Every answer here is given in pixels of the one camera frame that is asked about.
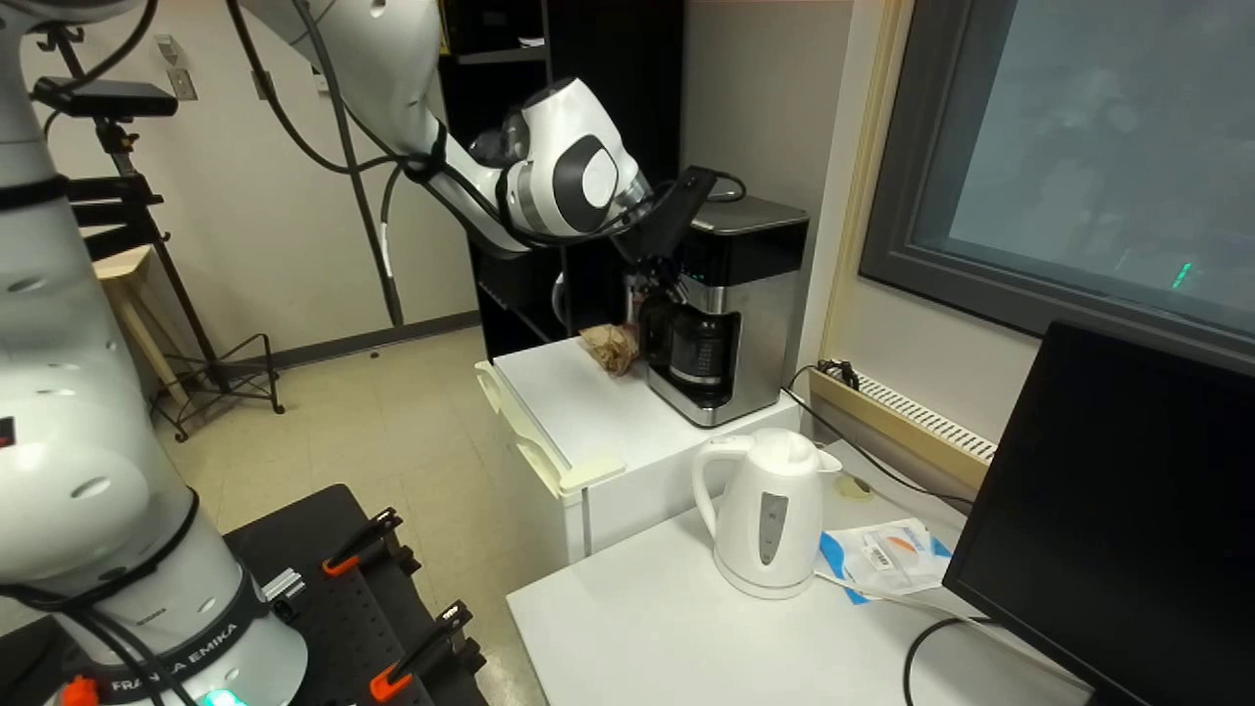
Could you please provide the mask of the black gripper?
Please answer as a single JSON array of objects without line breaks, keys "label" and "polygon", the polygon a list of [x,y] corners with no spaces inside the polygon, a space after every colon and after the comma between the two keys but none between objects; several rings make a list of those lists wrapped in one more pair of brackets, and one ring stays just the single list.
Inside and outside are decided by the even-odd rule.
[{"label": "black gripper", "polygon": [[690,221],[705,204],[718,174],[690,163],[676,184],[669,184],[640,221],[615,236],[615,249],[632,272],[673,265],[688,243]]}]

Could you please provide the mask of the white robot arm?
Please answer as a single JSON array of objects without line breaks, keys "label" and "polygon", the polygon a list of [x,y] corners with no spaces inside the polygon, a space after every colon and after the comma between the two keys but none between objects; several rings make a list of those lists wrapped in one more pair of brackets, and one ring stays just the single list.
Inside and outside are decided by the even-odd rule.
[{"label": "white robot arm", "polygon": [[[46,706],[299,706],[309,642],[172,470],[159,404],[32,109],[25,43],[138,0],[0,0],[0,588],[55,618],[80,661]],[[496,149],[427,103],[439,0],[245,0],[343,109],[499,255],[632,240],[678,221],[603,98],[556,79]]]}]

